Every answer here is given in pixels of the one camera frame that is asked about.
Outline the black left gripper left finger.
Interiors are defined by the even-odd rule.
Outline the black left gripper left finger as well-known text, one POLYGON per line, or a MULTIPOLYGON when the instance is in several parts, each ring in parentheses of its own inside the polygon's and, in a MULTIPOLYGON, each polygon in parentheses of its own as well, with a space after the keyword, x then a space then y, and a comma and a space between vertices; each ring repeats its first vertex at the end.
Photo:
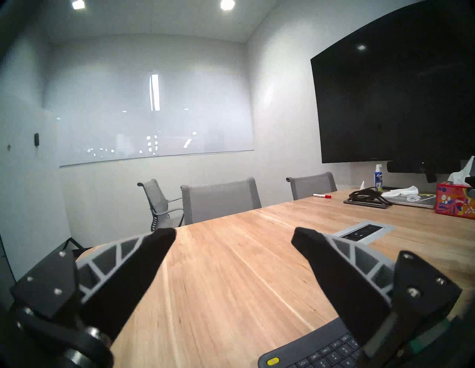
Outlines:
POLYGON ((18 307, 71 330, 95 327, 114 341, 176 239, 174 228, 112 242, 76 261, 51 253, 10 289, 18 307))

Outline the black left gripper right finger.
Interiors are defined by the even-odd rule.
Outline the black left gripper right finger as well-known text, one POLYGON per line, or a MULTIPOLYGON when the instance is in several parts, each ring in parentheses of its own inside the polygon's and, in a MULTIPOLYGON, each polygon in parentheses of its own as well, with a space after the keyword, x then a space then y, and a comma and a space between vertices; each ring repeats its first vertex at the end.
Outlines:
POLYGON ((297 227, 292 245, 350 333, 362 344, 401 346, 445 319, 462 289, 417 254, 396 261, 360 242, 297 227))

